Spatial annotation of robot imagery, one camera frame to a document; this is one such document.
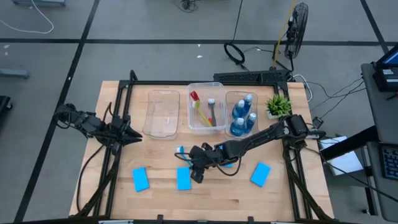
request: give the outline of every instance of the white pot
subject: white pot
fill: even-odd
[[[274,116],[274,115],[272,115],[271,112],[269,112],[268,110],[267,110],[267,114],[268,114],[268,118],[269,118],[269,119],[277,119],[277,118],[280,118],[281,116],[283,116],[282,114],[281,114],[281,115]]]

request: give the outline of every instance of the desk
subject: desk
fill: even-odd
[[[387,101],[386,99],[393,93],[382,93],[377,89],[373,79],[373,74],[375,72],[373,65],[368,63],[362,64],[361,69],[372,109],[374,126],[351,136],[347,140],[322,150],[322,154],[325,156],[326,160],[329,160],[359,147],[366,146],[370,160],[371,175],[374,178],[374,185],[378,190],[397,198],[398,181],[385,179],[382,176],[377,143],[383,142],[398,145],[396,134],[398,127],[398,116],[396,115],[396,111],[398,111],[398,98]],[[369,208],[375,209],[371,211],[371,214],[377,215],[376,204],[374,204],[376,200],[373,196],[373,192],[371,191],[371,194],[367,194],[367,197]],[[378,194],[377,197],[383,218],[390,222],[398,222],[398,204],[385,196]]]
[[[110,101],[114,105],[118,83],[103,82],[96,106],[98,115],[104,113]],[[224,86],[224,88],[225,92],[251,91],[258,95],[259,130],[266,129],[275,123],[275,120],[267,118],[265,106],[267,99],[274,95],[272,87]],[[216,169],[209,169],[206,171],[202,184],[191,181],[191,190],[177,190],[176,167],[186,166],[186,163],[174,157],[175,149],[183,145],[186,150],[189,150],[194,144],[200,146],[205,141],[214,145],[227,140],[228,137],[223,131],[206,136],[192,134],[187,124],[187,89],[185,85],[134,84],[129,112],[133,129],[142,133],[148,105],[148,92],[164,89],[180,93],[177,136],[173,141],[161,141],[142,134],[144,136],[142,142],[124,147],[111,218],[153,220],[158,214],[163,214],[165,220],[242,221],[247,220],[248,216],[253,216],[255,221],[294,221],[281,141],[272,141],[249,151],[242,159],[241,170],[234,177],[227,177]],[[289,96],[292,100],[293,114],[301,114],[306,122],[311,122],[302,83],[289,83]],[[108,116],[106,122],[110,121],[111,117]],[[318,149],[314,140],[308,140],[307,144],[309,148]],[[83,164],[99,147],[100,144],[96,140],[88,140]],[[97,155],[88,164],[83,174],[81,205],[90,199],[98,186],[103,154],[104,151]],[[326,214],[332,217],[329,193],[319,156],[306,150],[301,152],[301,156],[308,191]],[[271,173],[263,188],[252,184],[249,180],[258,162],[264,162],[271,166]],[[135,192],[131,171],[140,166],[146,167],[150,189]],[[75,196],[70,214],[77,212]],[[100,214],[104,213],[105,201],[102,200]],[[301,217],[304,217],[301,201],[300,214]]]

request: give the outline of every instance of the clear plastic container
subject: clear plastic container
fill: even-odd
[[[159,139],[173,139],[177,132],[180,93],[173,90],[152,90],[142,132]]]
[[[200,108],[211,118],[208,99],[215,99],[214,114],[216,126],[209,126],[202,115],[195,109],[195,102],[190,93],[195,91],[200,100]],[[188,125],[194,134],[213,134],[228,125],[224,86],[218,82],[191,83],[187,86]]]
[[[244,97],[247,94],[251,94],[253,96],[252,102],[251,102],[251,107],[249,110],[249,113],[244,117],[244,120],[246,122],[246,118],[251,114],[251,113],[256,113],[257,114],[257,120],[254,123],[254,126],[252,128],[252,130],[249,133],[245,133],[242,136],[236,137],[234,135],[231,134],[231,131],[229,130],[231,127],[231,123],[234,121],[234,119],[232,118],[232,110],[234,110],[234,106],[235,104],[239,101],[239,100],[243,100]],[[227,115],[228,115],[228,120],[229,123],[227,125],[227,127],[225,128],[225,134],[227,134],[230,137],[234,137],[234,138],[238,138],[238,139],[242,139],[242,138],[246,138],[249,137],[252,134],[256,134],[259,132],[259,126],[258,126],[258,113],[257,113],[257,101],[258,101],[258,96],[255,93],[251,93],[251,92],[245,92],[245,91],[229,91],[226,93],[225,96],[225,101],[226,101],[226,107],[227,107]]]

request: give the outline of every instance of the white cable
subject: white cable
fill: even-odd
[[[1,19],[0,19],[0,22],[3,23],[3,24],[4,24],[5,26],[7,26],[8,28],[11,28],[11,29],[13,29],[13,30],[20,31],[20,32],[28,32],[28,33],[36,33],[36,34],[48,34],[48,33],[50,33],[52,30],[54,30],[54,25],[52,24],[52,22],[50,21],[50,19],[48,19],[48,18],[43,14],[43,12],[39,10],[39,8],[36,6],[34,0],[31,0],[31,1],[32,1],[33,6],[36,8],[36,10],[44,17],[44,19],[46,19],[46,20],[50,23],[51,29],[50,29],[49,31],[47,31],[47,32],[41,32],[41,31],[34,31],[34,30],[22,30],[22,29],[17,29],[17,28],[15,28],[15,27],[12,27],[12,26],[6,24],[6,23],[5,23],[4,21],[2,21]]]
[[[311,91],[310,86],[308,85],[308,83],[307,83],[306,79],[304,78],[304,76],[302,76],[302,75],[300,75],[300,74],[294,75],[293,78],[294,78],[294,77],[297,77],[297,76],[300,76],[300,77],[304,80],[305,85],[307,86],[307,88],[308,88],[308,90],[309,90],[309,92],[310,92],[310,99],[307,100],[307,101],[308,101],[308,102],[311,101],[313,95],[312,95],[312,91]]]

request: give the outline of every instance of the fan stand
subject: fan stand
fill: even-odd
[[[273,59],[273,60],[275,60],[275,53],[276,53],[276,46],[277,46],[277,44],[278,44],[278,42],[276,42],[276,43],[274,44],[274,51],[273,51],[273,53],[272,53],[272,59]],[[287,46],[289,45],[289,41],[288,41],[288,40],[283,40],[283,41],[281,41],[281,42],[279,43],[279,45],[282,45],[282,44],[285,44],[286,47],[287,47]],[[293,55],[293,52],[289,51],[290,66],[292,67],[292,69],[288,69],[285,65],[283,65],[283,64],[280,63],[280,62],[278,62],[278,60],[276,60],[276,63],[277,63],[278,65],[280,65],[282,68],[284,68],[284,69],[286,69],[286,70],[289,70],[290,72],[293,72],[293,71],[294,71],[294,66],[293,66],[293,57],[292,57],[292,55]]]

